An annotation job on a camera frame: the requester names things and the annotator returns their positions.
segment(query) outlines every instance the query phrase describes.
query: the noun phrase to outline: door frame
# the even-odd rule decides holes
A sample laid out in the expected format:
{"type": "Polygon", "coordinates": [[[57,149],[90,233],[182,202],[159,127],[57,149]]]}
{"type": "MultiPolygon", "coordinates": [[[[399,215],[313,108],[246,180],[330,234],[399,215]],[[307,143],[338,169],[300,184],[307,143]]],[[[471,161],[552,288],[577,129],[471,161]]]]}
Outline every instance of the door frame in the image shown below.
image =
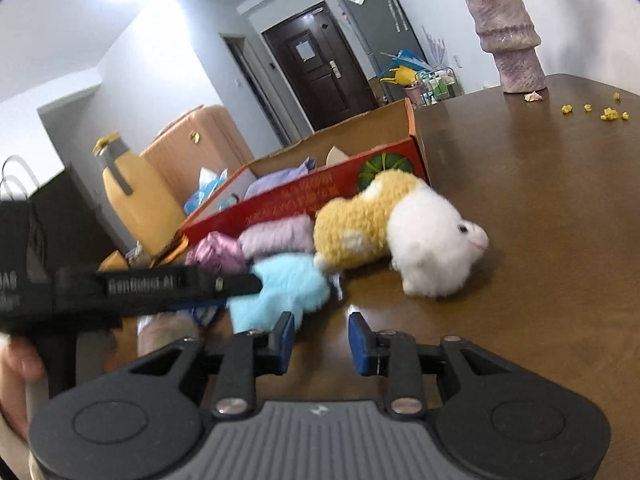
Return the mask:
{"type": "Polygon", "coordinates": [[[298,18],[301,18],[305,14],[313,12],[314,10],[317,10],[317,9],[324,10],[327,13],[327,15],[328,15],[329,19],[331,20],[331,22],[334,24],[335,30],[338,32],[338,35],[340,36],[340,39],[342,40],[342,42],[344,43],[344,46],[347,49],[347,53],[351,57],[351,60],[353,61],[353,64],[355,65],[355,67],[357,69],[358,76],[360,77],[361,82],[364,85],[364,88],[367,89],[367,95],[369,95],[369,98],[371,99],[371,102],[374,105],[373,109],[378,108],[380,106],[380,104],[378,103],[378,100],[376,99],[376,97],[375,97],[375,95],[373,93],[373,90],[371,89],[371,86],[369,85],[369,81],[367,80],[367,77],[364,75],[364,71],[362,70],[362,66],[360,65],[360,62],[358,61],[358,59],[356,58],[355,54],[353,53],[353,49],[351,48],[351,43],[349,43],[349,41],[345,37],[344,32],[342,31],[342,27],[340,26],[340,23],[338,23],[338,21],[335,19],[335,16],[331,12],[331,9],[329,8],[329,5],[326,2],[326,0],[322,0],[321,2],[318,2],[318,3],[314,4],[314,5],[312,5],[311,7],[308,7],[307,9],[303,10],[302,12],[298,12],[297,14],[294,14],[293,16],[289,16],[286,20],[282,20],[281,22],[276,23],[275,25],[273,25],[273,27],[269,27],[267,30],[265,30],[262,33],[262,38],[264,39],[264,42],[269,47],[269,50],[271,51],[271,56],[273,57],[275,62],[278,64],[278,67],[280,68],[280,71],[284,74],[284,77],[287,79],[287,82],[289,83],[289,86],[291,87],[291,90],[295,94],[296,99],[300,103],[300,106],[302,107],[305,115],[307,117],[309,117],[309,113],[305,108],[305,104],[303,103],[303,100],[300,98],[300,96],[296,92],[296,90],[295,90],[295,88],[294,88],[294,86],[293,86],[293,84],[291,82],[291,78],[289,77],[289,74],[284,69],[284,67],[281,65],[281,63],[278,61],[278,58],[276,56],[276,49],[274,48],[273,44],[271,43],[271,40],[268,37],[268,33],[269,33],[269,31],[273,30],[274,28],[281,27],[283,25],[286,25],[287,23],[293,22],[293,21],[297,20],[298,18]]]}
{"type": "Polygon", "coordinates": [[[240,71],[242,77],[246,80],[247,85],[251,87],[251,83],[257,86],[258,92],[260,92],[262,99],[266,101],[266,105],[270,110],[265,110],[264,107],[260,104],[260,100],[257,95],[254,95],[256,102],[262,108],[262,111],[265,115],[271,114],[273,119],[279,123],[280,128],[282,130],[281,133],[278,133],[274,129],[274,133],[280,140],[283,146],[290,146],[294,142],[302,139],[297,126],[293,122],[289,111],[286,106],[282,102],[280,95],[277,90],[273,86],[271,79],[269,78],[264,66],[262,65],[262,61],[255,53],[251,42],[248,37],[241,36],[239,34],[220,34],[220,37],[225,42],[226,47],[229,50],[235,64],[238,66],[238,70],[240,71]],[[244,68],[240,66],[240,62],[236,59],[236,54],[233,53],[232,49],[235,45],[240,50],[240,55],[244,63],[247,65],[249,75],[244,73],[244,68]]]}

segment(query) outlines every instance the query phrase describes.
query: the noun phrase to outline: door handle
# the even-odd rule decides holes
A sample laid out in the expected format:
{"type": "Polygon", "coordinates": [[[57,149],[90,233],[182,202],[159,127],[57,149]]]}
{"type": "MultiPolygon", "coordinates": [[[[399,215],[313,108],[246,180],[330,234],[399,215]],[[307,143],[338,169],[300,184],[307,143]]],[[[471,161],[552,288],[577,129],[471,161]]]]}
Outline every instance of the door handle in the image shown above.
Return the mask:
{"type": "Polygon", "coordinates": [[[334,71],[335,78],[336,79],[340,79],[342,77],[342,73],[340,72],[340,69],[338,68],[338,65],[336,65],[336,63],[335,63],[335,61],[333,59],[329,62],[329,66],[334,71]]]}

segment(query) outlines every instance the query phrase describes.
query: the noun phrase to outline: green pumpkin print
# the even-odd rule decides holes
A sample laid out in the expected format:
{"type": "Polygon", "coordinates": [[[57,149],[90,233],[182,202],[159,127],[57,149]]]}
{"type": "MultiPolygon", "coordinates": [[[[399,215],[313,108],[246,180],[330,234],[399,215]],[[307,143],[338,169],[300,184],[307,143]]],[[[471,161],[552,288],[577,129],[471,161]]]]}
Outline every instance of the green pumpkin print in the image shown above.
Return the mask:
{"type": "Polygon", "coordinates": [[[358,172],[358,191],[364,191],[378,173],[385,170],[414,172],[414,165],[405,156],[397,153],[379,153],[365,162],[358,172]]]}

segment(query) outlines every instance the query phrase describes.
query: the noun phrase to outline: bottle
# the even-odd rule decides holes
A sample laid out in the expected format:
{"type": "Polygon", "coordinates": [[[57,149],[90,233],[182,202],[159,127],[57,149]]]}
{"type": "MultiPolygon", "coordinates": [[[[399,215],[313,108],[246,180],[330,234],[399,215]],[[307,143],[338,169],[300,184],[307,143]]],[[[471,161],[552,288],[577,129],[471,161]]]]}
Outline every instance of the bottle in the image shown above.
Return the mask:
{"type": "Polygon", "coordinates": [[[185,219],[182,206],[158,172],[132,153],[119,133],[99,139],[94,157],[100,162],[104,190],[120,220],[146,254],[160,254],[185,219]]]}
{"type": "Polygon", "coordinates": [[[138,318],[138,357],[183,337],[200,337],[200,331],[187,312],[155,314],[138,318]]]}

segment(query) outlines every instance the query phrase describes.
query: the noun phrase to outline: blue plush toy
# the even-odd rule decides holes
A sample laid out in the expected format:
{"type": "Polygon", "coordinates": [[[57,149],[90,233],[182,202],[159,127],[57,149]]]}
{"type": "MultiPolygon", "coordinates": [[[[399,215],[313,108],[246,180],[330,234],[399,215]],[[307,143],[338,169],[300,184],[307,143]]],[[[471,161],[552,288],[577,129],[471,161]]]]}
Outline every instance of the blue plush toy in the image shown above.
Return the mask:
{"type": "Polygon", "coordinates": [[[256,263],[251,271],[262,280],[262,291],[228,300],[234,333],[272,330],[283,312],[293,313],[297,330],[303,314],[319,310],[331,296],[311,254],[278,254],[256,263]]]}

